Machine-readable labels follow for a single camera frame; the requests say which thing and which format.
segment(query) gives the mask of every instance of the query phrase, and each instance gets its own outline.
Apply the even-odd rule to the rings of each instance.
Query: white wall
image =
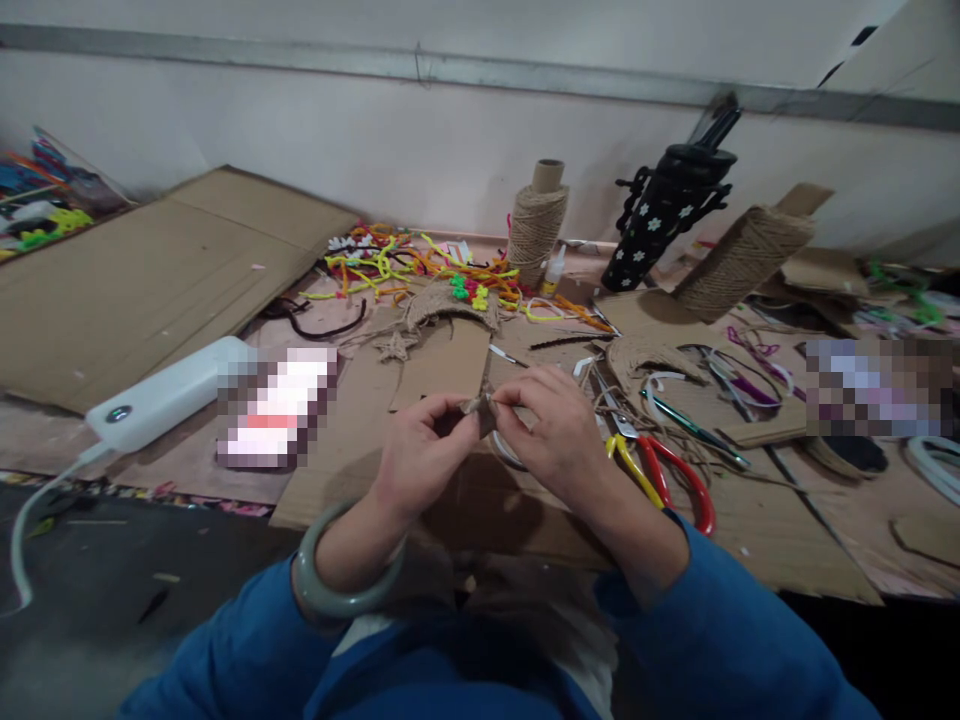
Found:
[[[5,0],[0,22],[368,45],[813,87],[903,0]]]
[[[56,7],[69,15],[73,5]],[[215,19],[203,17],[194,32],[212,33]],[[700,118],[692,108],[539,93],[14,51],[0,52],[0,97],[4,146],[24,149],[39,124],[141,196],[231,163],[371,220],[438,229],[505,233],[534,162],[559,157],[572,189],[563,232],[591,239],[615,237],[624,192],[613,180],[686,141]],[[800,180],[837,191],[817,214],[817,244],[870,252],[958,227],[960,135],[747,116],[724,147],[740,156],[731,207],[688,240],[721,232]],[[949,232],[898,243],[895,257],[960,264],[960,239],[942,242]]]
[[[825,87],[960,102],[960,2],[910,0]]]

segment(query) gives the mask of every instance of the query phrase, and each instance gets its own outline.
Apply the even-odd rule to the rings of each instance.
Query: yellow handle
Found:
[[[647,476],[643,474],[643,470],[637,465],[637,461],[633,459],[633,455],[630,454],[630,449],[627,447],[626,438],[624,438],[623,435],[615,435],[607,440],[606,447],[607,457],[609,458],[613,457],[614,448],[617,449],[627,469],[630,470],[630,474],[633,475],[637,484],[643,489],[647,497],[650,498],[650,502],[653,503],[657,510],[663,510],[663,499],[657,494],[657,491],[654,490],[650,481],[647,480]]]

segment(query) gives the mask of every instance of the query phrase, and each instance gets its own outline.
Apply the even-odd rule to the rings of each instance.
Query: glue bottle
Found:
[[[560,254],[550,260],[547,265],[547,272],[543,276],[543,283],[540,285],[540,295],[545,298],[551,298],[557,294],[557,285],[563,276],[563,254],[567,251],[567,246],[560,243]]]

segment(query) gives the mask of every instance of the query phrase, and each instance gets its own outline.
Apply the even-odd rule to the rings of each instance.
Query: blue sweater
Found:
[[[595,593],[660,717],[877,718],[817,635],[730,555],[673,516],[690,565],[644,613],[619,573]],[[300,616],[290,564],[268,568],[184,640],[119,717],[578,718],[596,712],[522,633],[450,611],[394,624],[331,657],[341,636]]]

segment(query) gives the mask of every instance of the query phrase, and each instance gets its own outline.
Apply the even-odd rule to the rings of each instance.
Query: pliers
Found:
[[[647,472],[650,473],[650,476],[653,478],[653,483],[663,498],[663,504],[671,510],[674,509],[673,499],[670,497],[670,490],[663,477],[663,469],[660,467],[657,453],[660,453],[668,461],[673,463],[690,484],[690,490],[696,498],[696,502],[694,502],[694,512],[697,516],[697,523],[695,525],[697,530],[707,537],[713,535],[713,531],[717,527],[717,511],[713,507],[713,500],[710,499],[710,493],[707,492],[707,487],[703,484],[700,476],[697,475],[693,471],[693,468],[687,465],[679,455],[656,438],[638,437],[637,445],[643,449]]]
[[[649,478],[633,459],[633,456],[630,454],[630,448],[627,446],[627,438],[623,435],[618,433],[607,439],[607,457],[612,459],[614,452],[616,452],[623,460],[623,464],[627,466],[630,474],[633,475],[633,478],[637,481],[637,484],[650,499],[650,502],[652,502],[658,510],[663,510],[665,507],[673,510],[675,509],[673,497],[670,495],[670,488],[667,487],[667,481],[663,476],[663,469],[660,467],[660,461],[657,459],[657,453],[663,455],[683,473],[687,482],[690,483],[693,494],[696,496],[694,505],[698,509],[694,510],[697,515],[695,527],[707,537],[713,535],[713,531],[717,527],[717,513],[713,507],[713,501],[710,499],[710,493],[707,492],[707,488],[703,484],[703,481],[700,480],[700,476],[697,475],[679,455],[656,438],[638,437],[637,445],[643,450],[643,457],[646,461],[645,464]]]

